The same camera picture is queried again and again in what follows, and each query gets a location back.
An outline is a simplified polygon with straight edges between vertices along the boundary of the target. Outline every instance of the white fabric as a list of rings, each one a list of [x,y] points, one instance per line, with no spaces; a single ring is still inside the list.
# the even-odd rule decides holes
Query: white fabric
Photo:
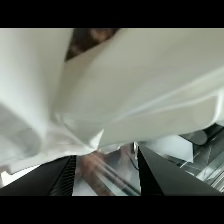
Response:
[[[71,31],[0,30],[0,165],[16,170],[34,154],[27,163],[224,119],[224,29],[122,29],[62,71]]]

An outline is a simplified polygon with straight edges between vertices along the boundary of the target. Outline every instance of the crumpled white material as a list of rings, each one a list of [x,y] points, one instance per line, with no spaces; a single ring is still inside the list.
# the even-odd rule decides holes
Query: crumpled white material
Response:
[[[71,33],[0,30],[0,165],[12,172],[224,119],[224,29],[122,29],[64,63]]]

